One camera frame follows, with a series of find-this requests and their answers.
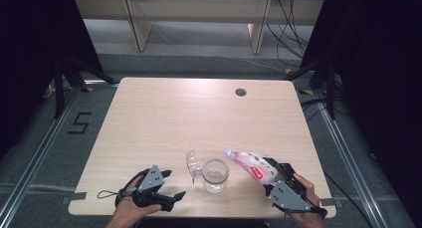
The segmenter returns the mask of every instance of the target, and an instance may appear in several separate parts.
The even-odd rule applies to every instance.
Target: glass cup
[[[229,166],[219,158],[212,158],[205,162],[202,168],[205,190],[211,193],[220,193],[227,186]]]

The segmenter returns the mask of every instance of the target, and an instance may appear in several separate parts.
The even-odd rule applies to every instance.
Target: wooden table top
[[[236,95],[237,89],[246,91]],[[74,215],[112,215],[114,196],[139,171],[157,164],[172,174],[158,191],[173,196],[186,191],[171,212],[151,216],[282,218],[262,185],[227,158],[224,148],[266,154],[288,162],[331,198],[317,152],[291,82],[214,79],[125,78],[112,100],[73,200]],[[230,166],[226,189],[219,194],[192,184],[186,153],[195,149],[202,164],[221,158]],[[327,217],[335,207],[325,207]]]

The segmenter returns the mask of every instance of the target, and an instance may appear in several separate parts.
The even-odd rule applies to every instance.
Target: plastic bottle
[[[273,182],[279,174],[276,167],[263,159],[268,157],[266,155],[253,152],[237,152],[228,148],[224,149],[224,153],[263,185]]]

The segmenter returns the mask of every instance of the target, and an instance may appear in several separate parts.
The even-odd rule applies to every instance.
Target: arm
[[[139,179],[140,177],[135,179],[130,186],[134,186]],[[133,203],[131,196],[126,196],[123,197],[118,203],[111,219],[105,228],[131,228],[144,216],[155,213],[159,210],[161,210],[161,205],[137,207]]]
[[[304,177],[294,174],[297,179],[307,190],[308,204],[319,206],[319,197],[315,193],[314,185]],[[292,213],[290,217],[302,228],[323,228],[322,217],[316,213]]]

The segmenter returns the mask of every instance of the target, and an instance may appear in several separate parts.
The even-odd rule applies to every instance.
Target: red label
[[[258,179],[263,178],[263,174],[261,174],[261,172],[256,167],[252,166],[251,169]]]

